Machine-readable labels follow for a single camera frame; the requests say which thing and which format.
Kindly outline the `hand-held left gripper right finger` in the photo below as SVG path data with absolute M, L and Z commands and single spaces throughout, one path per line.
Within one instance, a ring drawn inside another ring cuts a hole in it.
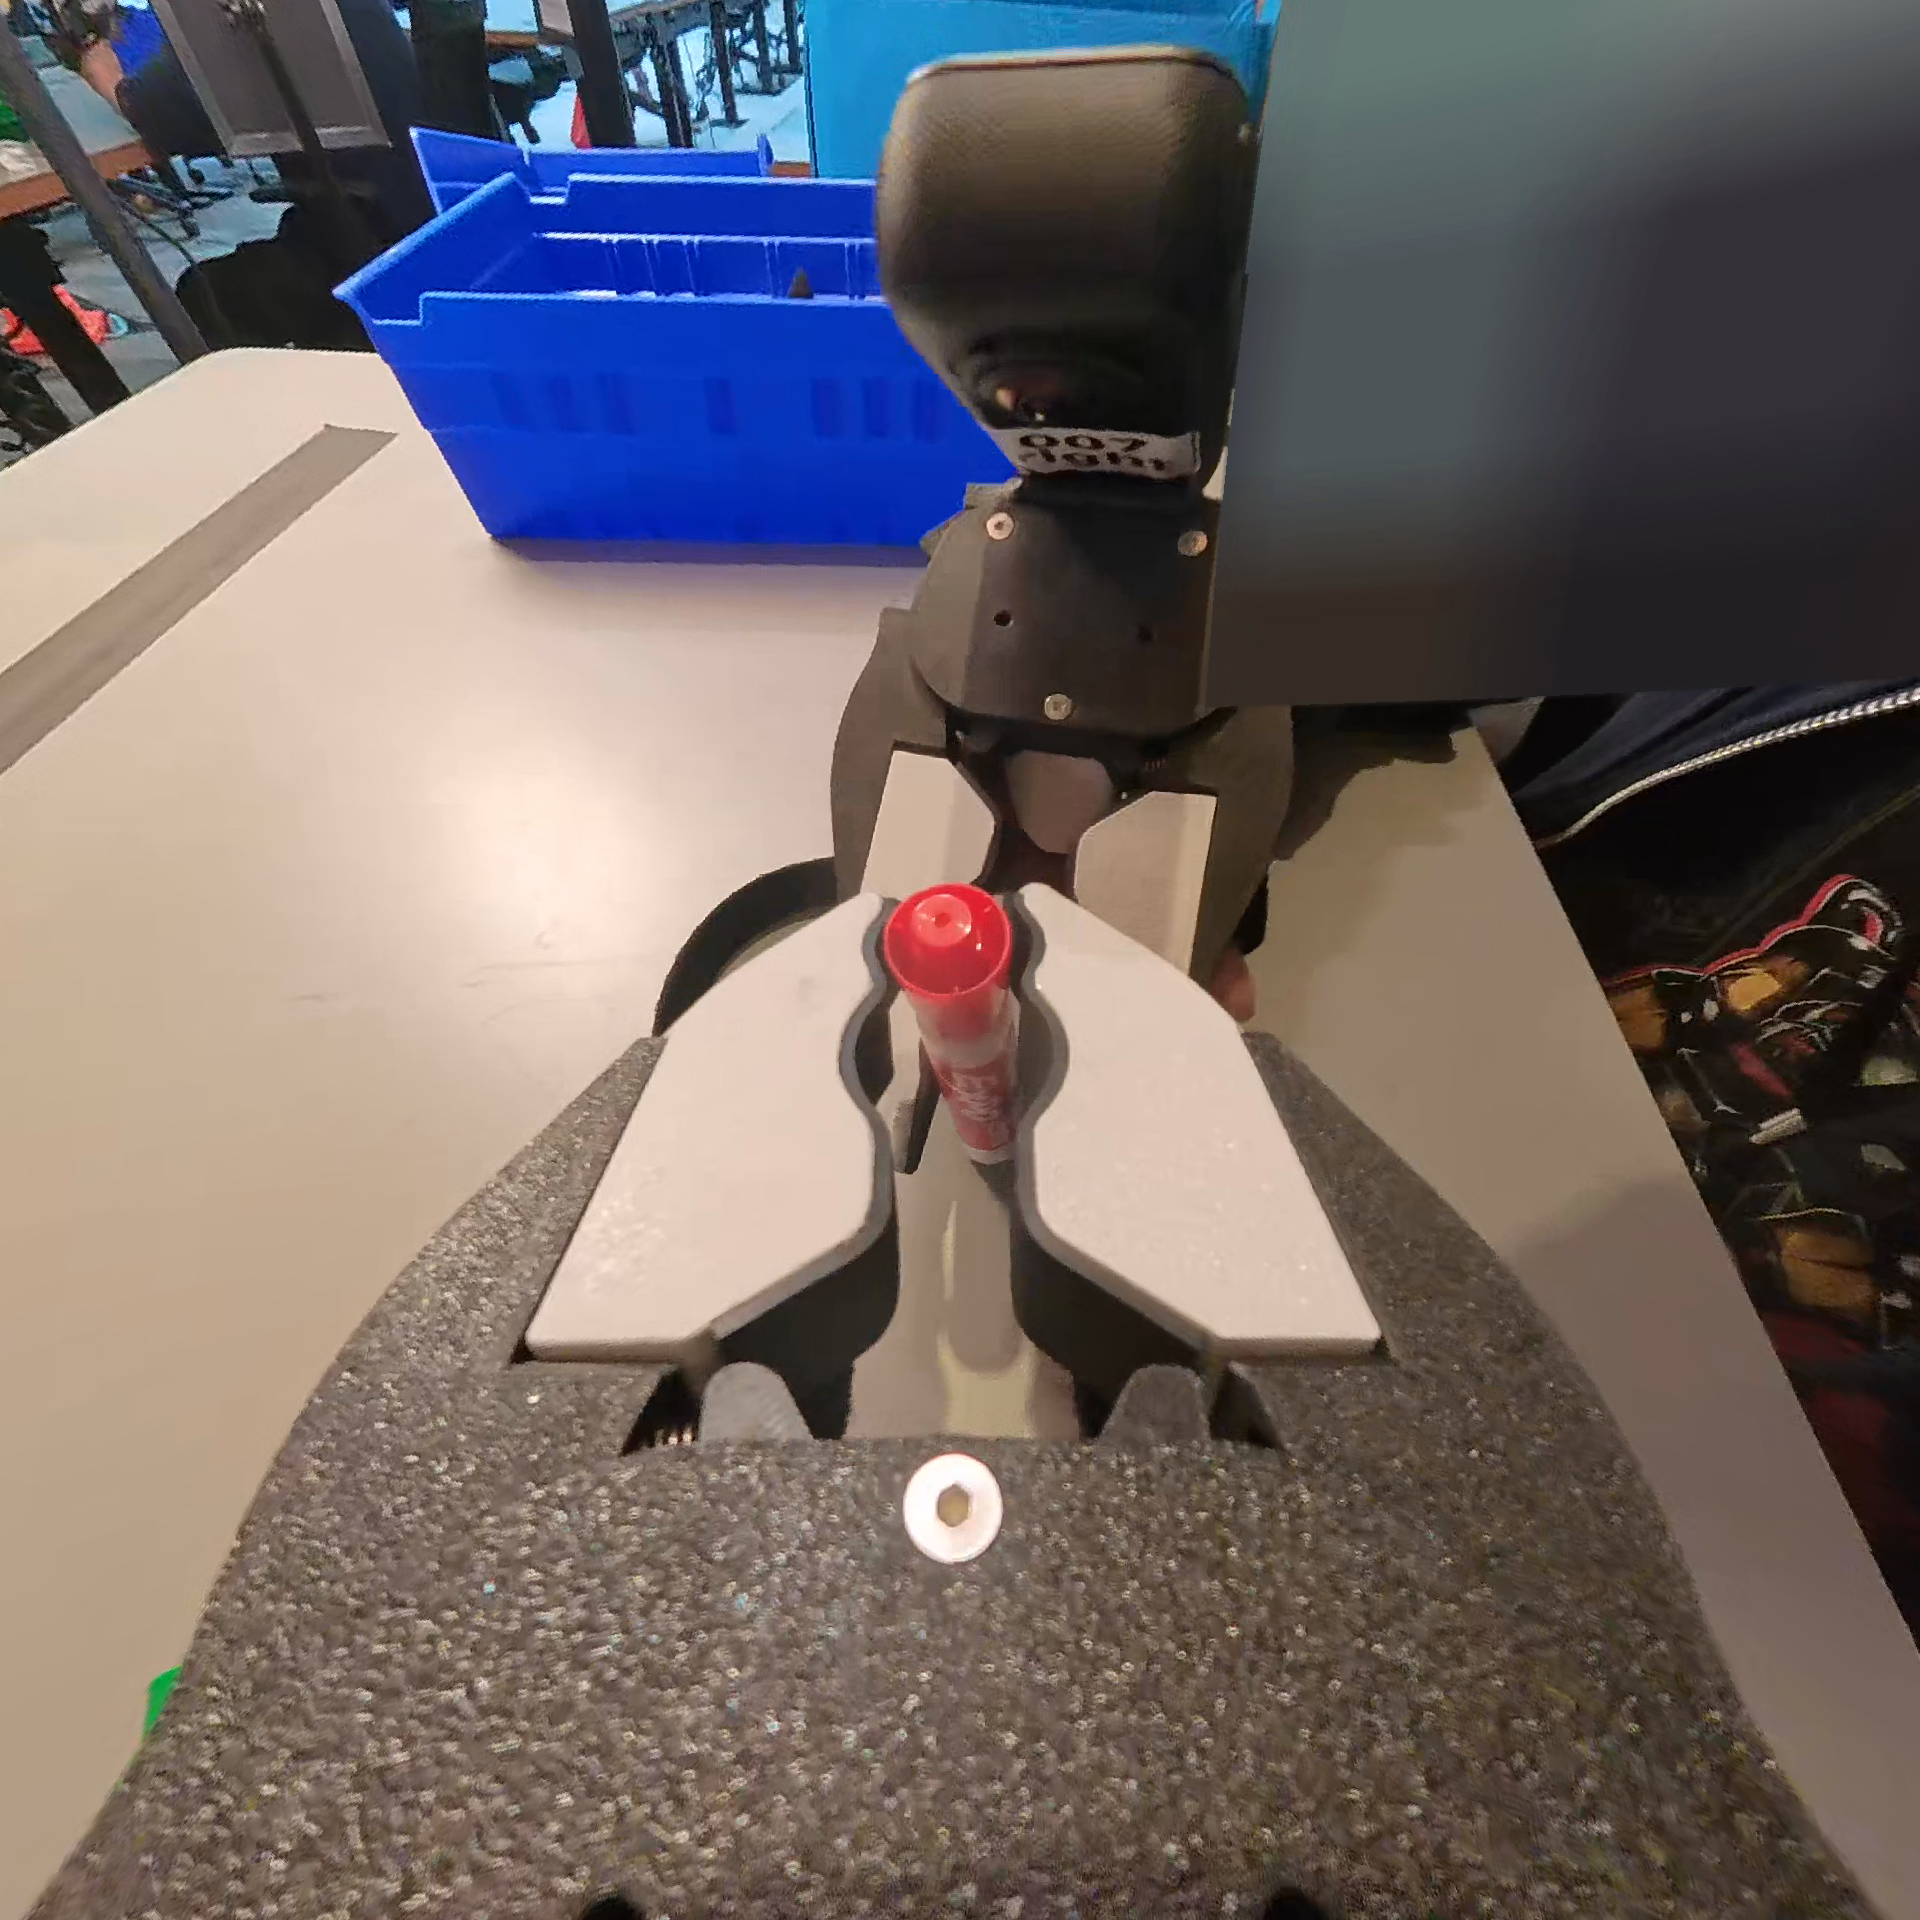
M 1052 885 L 1025 934 L 1013 1301 L 1084 1396 L 1146 1366 L 1380 1355 L 1380 1317 L 1247 1033 Z

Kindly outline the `blue plastic bin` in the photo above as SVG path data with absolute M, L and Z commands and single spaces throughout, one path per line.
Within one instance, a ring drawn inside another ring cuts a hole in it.
M 1014 469 L 874 227 L 869 179 L 500 177 L 338 299 L 497 541 L 915 548 Z
M 556 198 L 572 179 L 766 179 L 774 170 L 767 137 L 752 148 L 521 148 L 459 131 L 412 127 L 412 149 L 438 212 L 450 212 L 494 179 L 515 179 L 530 198 Z

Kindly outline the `wooden office table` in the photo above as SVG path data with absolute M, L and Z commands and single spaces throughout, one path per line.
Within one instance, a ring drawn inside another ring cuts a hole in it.
M 58 183 L 54 200 L 81 210 L 99 251 L 107 251 L 117 263 L 154 327 L 160 330 L 171 348 L 193 358 L 199 348 L 193 343 L 177 348 L 175 343 L 174 323 L 181 312 L 175 311 L 174 285 L 154 265 L 154 256 L 139 240 L 136 227 L 130 227 L 125 207 L 108 183 L 112 177 L 102 172 L 93 156 L 85 148 L 75 120 L 65 114 L 32 53 L 8 25 L 2 26 L 2 69 L 4 104 L 19 119 L 25 140 L 34 148 L 41 172 Z M 99 417 L 130 397 L 130 389 L 104 356 L 104 348 L 85 333 L 78 315 L 60 299 L 54 265 L 34 251 L 27 236 L 14 232 L 32 210 L 32 205 L 4 200 L 4 311 L 34 336 L 78 401 Z

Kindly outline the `red dry erase marker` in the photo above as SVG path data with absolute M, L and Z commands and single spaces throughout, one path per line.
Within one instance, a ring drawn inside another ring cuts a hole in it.
M 943 880 L 904 897 L 881 934 L 914 1011 L 926 1068 L 977 1165 L 1004 1165 L 1019 1130 L 1014 928 L 977 885 Z

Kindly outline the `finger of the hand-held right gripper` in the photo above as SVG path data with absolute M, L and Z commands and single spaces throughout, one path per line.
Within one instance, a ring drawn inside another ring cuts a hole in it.
M 1071 895 L 1183 971 L 1198 956 L 1216 801 L 1141 791 L 1093 822 L 1071 857 Z
M 895 747 L 862 859 L 862 890 L 904 901 L 952 882 L 982 885 L 999 834 L 994 801 L 960 761 Z

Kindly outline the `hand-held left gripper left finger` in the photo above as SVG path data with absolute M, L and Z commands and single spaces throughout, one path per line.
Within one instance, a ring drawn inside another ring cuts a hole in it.
M 895 1156 L 860 1074 L 885 1042 L 892 901 L 744 956 L 663 1033 L 526 1323 L 542 1361 L 774 1372 L 834 1404 L 899 1306 Z

